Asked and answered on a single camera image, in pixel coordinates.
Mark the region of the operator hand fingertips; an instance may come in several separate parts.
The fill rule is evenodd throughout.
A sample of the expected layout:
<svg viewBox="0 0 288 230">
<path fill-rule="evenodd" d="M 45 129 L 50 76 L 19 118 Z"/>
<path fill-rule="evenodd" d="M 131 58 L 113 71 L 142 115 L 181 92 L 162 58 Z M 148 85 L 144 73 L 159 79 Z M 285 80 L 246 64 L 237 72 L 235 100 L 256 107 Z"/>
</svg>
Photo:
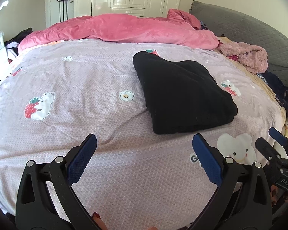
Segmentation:
<svg viewBox="0 0 288 230">
<path fill-rule="evenodd" d="M 94 212 L 92 215 L 92 219 L 102 230 L 108 230 L 106 224 L 101 220 L 101 217 L 98 213 Z M 158 230 L 158 229 L 155 226 L 151 226 L 148 228 L 148 230 Z"/>
</svg>

